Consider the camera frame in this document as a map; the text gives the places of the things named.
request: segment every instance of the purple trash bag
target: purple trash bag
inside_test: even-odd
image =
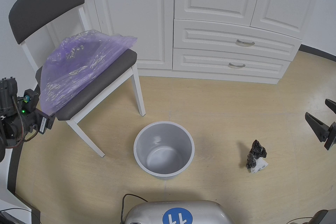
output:
[[[136,41],[136,37],[108,36],[96,30],[65,38],[42,68],[42,111],[56,113]]]

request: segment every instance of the metal handle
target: metal handle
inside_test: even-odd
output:
[[[239,44],[244,44],[244,45],[249,45],[249,46],[252,46],[254,45],[254,41],[253,42],[243,42],[243,41],[240,41],[239,39],[237,39],[237,43]]]
[[[243,65],[235,65],[235,64],[232,64],[232,63],[229,62],[229,66],[231,66],[231,67],[245,67],[246,65],[245,64],[243,64]]]

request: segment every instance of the chair backrest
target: chair backrest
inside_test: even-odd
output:
[[[85,0],[17,0],[9,12],[9,23],[18,44],[38,29]]]

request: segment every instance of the wooden floor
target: wooden floor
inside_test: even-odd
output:
[[[285,224],[336,208],[336,146],[327,151],[305,121],[307,111],[336,121],[324,104],[336,100],[336,62],[299,51],[277,85],[140,81],[145,117],[128,80],[79,123],[104,158],[61,121],[24,144],[17,193],[41,211],[43,224],[118,224],[125,193],[216,201],[236,224]],[[150,176],[133,156],[138,132],[155,121],[181,124],[195,142],[191,165],[172,180]],[[251,174],[245,164],[255,139],[269,165]],[[128,197],[125,212],[140,202]]]

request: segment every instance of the chair seat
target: chair seat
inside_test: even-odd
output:
[[[88,86],[71,99],[64,107],[56,112],[59,121],[70,120],[81,111],[93,98],[103,91],[108,85],[120,77],[137,61],[137,53],[126,50],[103,73],[97,76]],[[41,82],[42,67],[36,72],[35,78],[39,86]]]

